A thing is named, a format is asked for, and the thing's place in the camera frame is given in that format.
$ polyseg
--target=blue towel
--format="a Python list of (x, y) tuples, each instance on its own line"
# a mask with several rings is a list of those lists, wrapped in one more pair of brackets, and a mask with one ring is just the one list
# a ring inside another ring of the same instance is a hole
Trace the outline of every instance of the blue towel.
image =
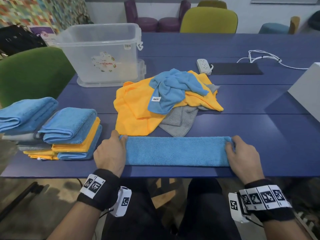
[[(149, 86), (154, 88), (154, 92), (150, 98), (148, 110), (161, 115), (168, 114), (175, 104), (184, 100), (185, 91), (192, 91), (201, 96), (208, 94), (194, 74), (177, 69), (156, 75), (150, 80)], [(161, 99), (159, 102), (154, 102), (153, 97), (161, 97)]]
[(129, 136), (126, 165), (228, 167), (227, 142), (231, 137)]
[(100, 137), (101, 131), (102, 131), (102, 125), (99, 125), (97, 132), (91, 142), (88, 152), (59, 152), (58, 158), (60, 160), (73, 160), (73, 159), (86, 160), (86, 159), (92, 158), (94, 154), (94, 150), (96, 149), (96, 145)]
[(44, 133), (43, 141), (49, 144), (80, 144), (86, 139), (96, 117), (94, 109), (64, 108), (43, 125), (39, 133)]
[(0, 109), (0, 133), (33, 133), (50, 118), (58, 102), (52, 97), (24, 99)]

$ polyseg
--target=purple chair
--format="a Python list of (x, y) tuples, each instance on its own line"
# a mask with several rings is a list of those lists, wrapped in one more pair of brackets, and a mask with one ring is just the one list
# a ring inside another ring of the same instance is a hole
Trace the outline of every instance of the purple chair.
[(159, 20), (159, 32), (179, 32), (184, 14), (191, 8), (188, 0), (182, 0), (179, 9), (179, 17), (164, 17)]
[(156, 32), (158, 28), (158, 20), (152, 17), (138, 17), (137, 6), (135, 0), (127, 0), (124, 2), (125, 15), (127, 23), (136, 23), (142, 32)]

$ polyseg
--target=black pad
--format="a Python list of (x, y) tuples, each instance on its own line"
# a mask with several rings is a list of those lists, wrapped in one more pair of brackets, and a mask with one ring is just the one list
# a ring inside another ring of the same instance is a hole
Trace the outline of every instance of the black pad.
[(211, 75), (263, 75), (257, 63), (209, 63)]

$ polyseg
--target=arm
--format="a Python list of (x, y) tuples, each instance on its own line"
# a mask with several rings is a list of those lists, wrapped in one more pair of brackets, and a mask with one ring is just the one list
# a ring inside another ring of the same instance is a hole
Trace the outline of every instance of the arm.
[[(232, 139), (235, 143), (235, 152), (232, 145), (227, 143), (226, 153), (233, 172), (244, 185), (264, 179), (260, 156), (254, 146), (247, 145), (239, 136), (234, 136)], [(294, 219), (268, 220), (263, 222), (263, 226), (268, 240), (308, 240)]]
[[(119, 140), (119, 133), (114, 130), (111, 133), (110, 139), (102, 141), (93, 154), (98, 169), (109, 170), (120, 178), (126, 162), (127, 138), (127, 136), (123, 136)], [(100, 209), (83, 202), (76, 202), (47, 239), (90, 240), (94, 234), (100, 214)]]

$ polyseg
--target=power strip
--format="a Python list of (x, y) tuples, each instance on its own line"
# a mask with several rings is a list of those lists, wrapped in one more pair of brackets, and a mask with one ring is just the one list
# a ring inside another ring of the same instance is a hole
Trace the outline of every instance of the power strip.
[(214, 67), (213, 65), (211, 65), (212, 68), (210, 68), (209, 63), (208, 63), (208, 61), (206, 59), (198, 59), (197, 60), (197, 66), (198, 66), (200, 74), (204, 73), (204, 74), (206, 74), (208, 76), (211, 75), (211, 71), (212, 71), (212, 69)]

